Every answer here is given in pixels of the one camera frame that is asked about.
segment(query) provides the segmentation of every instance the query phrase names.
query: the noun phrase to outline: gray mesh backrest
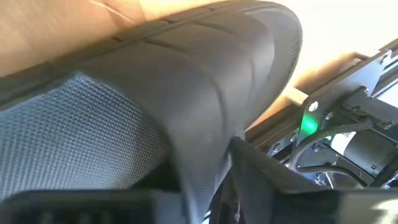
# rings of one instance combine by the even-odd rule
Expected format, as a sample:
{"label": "gray mesh backrest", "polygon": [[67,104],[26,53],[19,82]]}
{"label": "gray mesh backrest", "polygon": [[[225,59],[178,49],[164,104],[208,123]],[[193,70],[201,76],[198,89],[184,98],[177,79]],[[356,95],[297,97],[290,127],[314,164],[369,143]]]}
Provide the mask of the gray mesh backrest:
{"label": "gray mesh backrest", "polygon": [[84,74],[0,111],[0,200],[21,190],[130,187],[170,147],[131,100]]}

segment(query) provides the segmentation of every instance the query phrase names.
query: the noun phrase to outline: green led light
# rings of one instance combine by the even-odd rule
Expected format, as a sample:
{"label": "green led light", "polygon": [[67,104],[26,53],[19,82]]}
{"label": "green led light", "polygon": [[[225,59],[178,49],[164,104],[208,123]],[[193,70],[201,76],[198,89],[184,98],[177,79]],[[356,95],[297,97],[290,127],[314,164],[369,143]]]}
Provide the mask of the green led light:
{"label": "green led light", "polygon": [[309,116],[304,116],[301,124],[301,130],[305,131],[306,134],[313,134],[318,129],[318,123]]}

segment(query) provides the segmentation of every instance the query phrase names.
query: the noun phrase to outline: black cable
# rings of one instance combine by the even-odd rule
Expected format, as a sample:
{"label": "black cable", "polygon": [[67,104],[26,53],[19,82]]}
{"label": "black cable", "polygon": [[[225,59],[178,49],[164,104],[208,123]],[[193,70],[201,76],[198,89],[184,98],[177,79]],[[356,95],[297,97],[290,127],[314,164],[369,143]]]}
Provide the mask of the black cable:
{"label": "black cable", "polygon": [[304,173],[306,173],[306,172],[310,172],[310,173],[314,173],[314,172],[333,172],[335,174],[342,174],[342,175],[346,175],[348,177],[351,177],[352,179],[357,181],[357,183],[360,186],[362,186],[362,187],[366,187],[367,186],[365,181],[363,181],[361,178],[359,178],[353,172],[351,172],[348,169],[345,169],[344,167],[333,166],[333,165],[321,165],[321,166],[310,166],[310,167],[298,167],[297,171],[304,172]]}
{"label": "black cable", "polygon": [[317,133],[311,134],[310,136],[306,137],[292,152],[292,155],[290,156],[290,161],[289,161],[289,167],[292,170],[296,170],[299,172],[334,172],[338,174],[343,174],[347,175],[349,177],[352,177],[354,180],[356,180],[359,184],[361,184],[363,187],[366,186],[366,183],[363,182],[357,175],[349,171],[348,169],[345,169],[343,167],[337,167],[337,166],[311,166],[311,167],[297,167],[297,162],[299,161],[300,156],[307,150],[310,146],[315,144],[318,141],[321,141],[322,139],[328,137],[328,136],[334,136],[336,134],[341,134],[341,133],[350,133],[353,131],[364,131],[367,129],[371,129],[373,127],[374,123],[371,118],[367,118],[363,122],[360,123],[354,123],[354,124],[343,124],[341,126],[335,126],[331,128],[327,128],[324,130],[321,130]]}

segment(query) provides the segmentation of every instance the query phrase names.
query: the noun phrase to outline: black plastic part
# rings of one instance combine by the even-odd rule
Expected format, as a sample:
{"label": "black plastic part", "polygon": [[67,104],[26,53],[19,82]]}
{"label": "black plastic part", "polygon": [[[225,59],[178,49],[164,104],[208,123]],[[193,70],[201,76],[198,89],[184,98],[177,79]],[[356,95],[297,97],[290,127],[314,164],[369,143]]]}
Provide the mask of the black plastic part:
{"label": "black plastic part", "polygon": [[156,190],[25,192],[1,205],[0,223],[187,223],[182,203]]}

